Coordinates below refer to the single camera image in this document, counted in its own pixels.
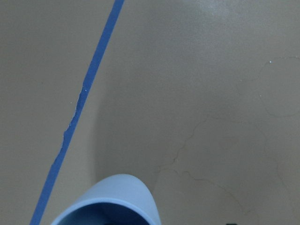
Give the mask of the light blue plastic cup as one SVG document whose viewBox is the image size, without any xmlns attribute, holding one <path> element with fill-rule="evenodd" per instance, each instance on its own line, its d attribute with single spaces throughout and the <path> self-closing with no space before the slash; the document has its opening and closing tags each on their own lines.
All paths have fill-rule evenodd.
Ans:
<svg viewBox="0 0 300 225">
<path fill-rule="evenodd" d="M 79 197 L 54 225 L 159 225 L 161 219 L 147 186 L 137 177 L 107 177 Z"/>
</svg>

